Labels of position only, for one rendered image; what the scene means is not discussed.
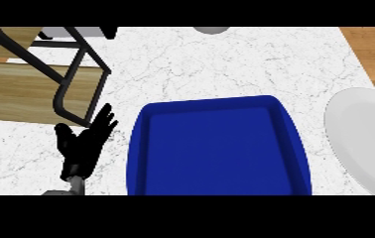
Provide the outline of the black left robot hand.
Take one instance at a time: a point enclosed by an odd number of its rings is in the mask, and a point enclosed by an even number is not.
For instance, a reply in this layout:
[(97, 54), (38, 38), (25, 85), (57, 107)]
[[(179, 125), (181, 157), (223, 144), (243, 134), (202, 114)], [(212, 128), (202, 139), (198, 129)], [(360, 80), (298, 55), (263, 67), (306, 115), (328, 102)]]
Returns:
[(111, 105), (106, 104), (93, 119), (91, 126), (75, 135), (65, 123), (55, 126), (57, 150), (65, 157), (60, 179), (72, 177), (87, 179), (93, 172), (102, 146), (118, 121), (112, 120)]

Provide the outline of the blue tray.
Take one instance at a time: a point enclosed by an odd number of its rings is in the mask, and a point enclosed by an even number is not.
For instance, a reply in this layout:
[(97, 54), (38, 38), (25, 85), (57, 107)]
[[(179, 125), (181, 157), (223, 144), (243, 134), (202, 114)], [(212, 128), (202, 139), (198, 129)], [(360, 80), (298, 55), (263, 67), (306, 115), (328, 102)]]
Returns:
[(279, 100), (246, 96), (150, 103), (133, 126), (131, 195), (310, 195), (310, 171)]

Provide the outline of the white plate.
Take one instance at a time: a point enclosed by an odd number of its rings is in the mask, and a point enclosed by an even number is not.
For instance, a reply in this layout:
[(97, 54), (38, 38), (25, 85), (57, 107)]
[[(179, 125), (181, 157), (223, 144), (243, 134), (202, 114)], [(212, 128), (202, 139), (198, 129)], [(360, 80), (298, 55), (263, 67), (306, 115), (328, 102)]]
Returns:
[(375, 195), (375, 89), (353, 87), (334, 94), (323, 125), (337, 159)]

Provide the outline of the grey round object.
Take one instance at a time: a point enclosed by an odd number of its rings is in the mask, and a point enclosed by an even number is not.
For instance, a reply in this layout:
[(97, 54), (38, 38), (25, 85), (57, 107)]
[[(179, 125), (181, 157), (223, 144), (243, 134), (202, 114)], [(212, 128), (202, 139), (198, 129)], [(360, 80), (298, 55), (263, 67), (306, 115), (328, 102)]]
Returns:
[(229, 30), (230, 27), (193, 27), (193, 29), (207, 35), (218, 35)]

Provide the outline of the brown wooden board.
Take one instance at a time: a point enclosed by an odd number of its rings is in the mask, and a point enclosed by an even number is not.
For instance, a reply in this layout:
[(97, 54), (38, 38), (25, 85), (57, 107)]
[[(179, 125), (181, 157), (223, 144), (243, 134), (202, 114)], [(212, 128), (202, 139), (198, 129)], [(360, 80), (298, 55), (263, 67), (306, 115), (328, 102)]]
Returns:
[(375, 27), (341, 27), (339, 31), (375, 84)]

